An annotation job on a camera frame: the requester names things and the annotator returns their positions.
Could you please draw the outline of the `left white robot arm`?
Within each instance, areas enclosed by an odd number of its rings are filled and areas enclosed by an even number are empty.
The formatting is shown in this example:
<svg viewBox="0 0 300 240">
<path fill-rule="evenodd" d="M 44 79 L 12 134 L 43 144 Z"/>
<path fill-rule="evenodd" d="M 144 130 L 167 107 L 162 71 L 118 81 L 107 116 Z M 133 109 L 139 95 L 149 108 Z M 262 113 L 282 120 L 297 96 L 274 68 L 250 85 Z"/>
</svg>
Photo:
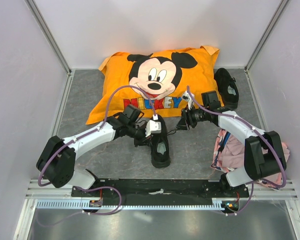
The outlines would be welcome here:
<svg viewBox="0 0 300 240">
<path fill-rule="evenodd" d="M 40 171 L 38 185 L 44 187 L 52 184 L 55 188 L 61 188 L 69 184 L 82 188 L 89 197 L 96 196 L 100 191 L 97 177 L 88 169 L 76 167 L 76 160 L 119 137 L 129 136 L 137 141 L 147 139 L 158 116 L 153 115 L 145 126 L 137 126 L 139 116 L 143 115 L 139 108 L 129 104 L 124 111 L 107 117 L 84 132 L 66 138 L 52 136 L 36 163 Z"/>
</svg>

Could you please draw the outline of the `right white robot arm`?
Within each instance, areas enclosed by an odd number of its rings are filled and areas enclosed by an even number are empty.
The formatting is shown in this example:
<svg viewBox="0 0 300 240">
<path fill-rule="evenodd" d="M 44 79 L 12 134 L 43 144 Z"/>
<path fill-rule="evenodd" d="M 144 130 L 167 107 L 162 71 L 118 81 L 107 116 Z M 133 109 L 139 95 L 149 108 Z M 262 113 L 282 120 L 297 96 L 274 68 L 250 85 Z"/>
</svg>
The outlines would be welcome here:
<svg viewBox="0 0 300 240">
<path fill-rule="evenodd" d="M 244 146 L 243 166 L 225 173 L 226 180 L 219 184 L 223 196 L 232 196 L 237 186 L 243 184 L 268 182 L 267 178 L 277 173 L 281 173 L 282 182 L 272 185 L 277 189 L 286 186 L 287 163 L 277 132 L 257 128 L 241 118 L 230 106 L 221 106 L 215 91 L 203 94 L 203 104 L 197 102 L 189 89 L 182 95 L 182 100 L 187 102 L 187 106 L 181 111 L 178 129 L 188 130 L 198 122 L 209 121 L 232 134 Z"/>
</svg>

